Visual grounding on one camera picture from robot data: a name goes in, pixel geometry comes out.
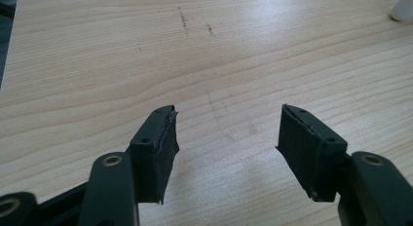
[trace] table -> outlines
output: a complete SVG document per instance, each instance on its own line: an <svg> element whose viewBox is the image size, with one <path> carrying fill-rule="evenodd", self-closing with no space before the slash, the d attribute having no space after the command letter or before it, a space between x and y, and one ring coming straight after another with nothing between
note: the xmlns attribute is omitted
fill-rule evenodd
<svg viewBox="0 0 413 226"><path fill-rule="evenodd" d="M281 154L283 103L413 183L413 25L397 0L19 0L0 94L0 195L40 203L179 111L165 205L143 225L340 225Z"/></svg>

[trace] white object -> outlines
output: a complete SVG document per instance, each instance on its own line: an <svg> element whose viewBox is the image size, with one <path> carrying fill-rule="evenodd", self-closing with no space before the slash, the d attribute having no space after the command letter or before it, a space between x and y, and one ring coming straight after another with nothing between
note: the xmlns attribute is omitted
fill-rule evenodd
<svg viewBox="0 0 413 226"><path fill-rule="evenodd" d="M413 0L398 0L392 9L392 18L400 21L413 20Z"/></svg>

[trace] wood grain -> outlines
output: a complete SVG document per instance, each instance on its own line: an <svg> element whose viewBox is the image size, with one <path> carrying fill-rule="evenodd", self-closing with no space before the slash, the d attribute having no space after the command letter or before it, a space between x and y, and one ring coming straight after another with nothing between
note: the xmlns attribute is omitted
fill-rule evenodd
<svg viewBox="0 0 413 226"><path fill-rule="evenodd" d="M397 0L19 0L0 94L0 195L39 202L179 111L164 206L143 225L340 225L274 148L283 103L413 183L413 26Z"/></svg>

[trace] dark scuff mark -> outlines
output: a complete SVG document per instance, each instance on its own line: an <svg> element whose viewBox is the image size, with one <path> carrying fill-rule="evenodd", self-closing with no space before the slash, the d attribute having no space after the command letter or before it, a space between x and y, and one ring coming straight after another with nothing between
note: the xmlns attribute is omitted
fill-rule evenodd
<svg viewBox="0 0 413 226"><path fill-rule="evenodd" d="M186 30L186 17L183 15L181 7L178 7L179 15L181 16L182 26L185 29L186 36L188 36L188 31Z"/></svg>
<svg viewBox="0 0 413 226"><path fill-rule="evenodd" d="M212 28L210 27L210 25L207 24L206 26L207 26L207 31L209 31L210 36L215 37L215 34L212 32Z"/></svg>

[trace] black mark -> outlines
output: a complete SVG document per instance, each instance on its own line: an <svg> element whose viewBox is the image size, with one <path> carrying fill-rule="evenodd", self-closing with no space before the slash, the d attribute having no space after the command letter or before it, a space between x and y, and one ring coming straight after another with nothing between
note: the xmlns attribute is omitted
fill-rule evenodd
<svg viewBox="0 0 413 226"><path fill-rule="evenodd" d="M180 7L178 7L178 10L179 10L179 15L181 16L183 29L185 29L185 33L188 36L188 31L186 30L186 17L183 15Z"/></svg>
<svg viewBox="0 0 413 226"><path fill-rule="evenodd" d="M215 34L213 34L212 28L210 27L210 25L207 24L206 26L207 26L207 31L209 31L210 36L215 37Z"/></svg>

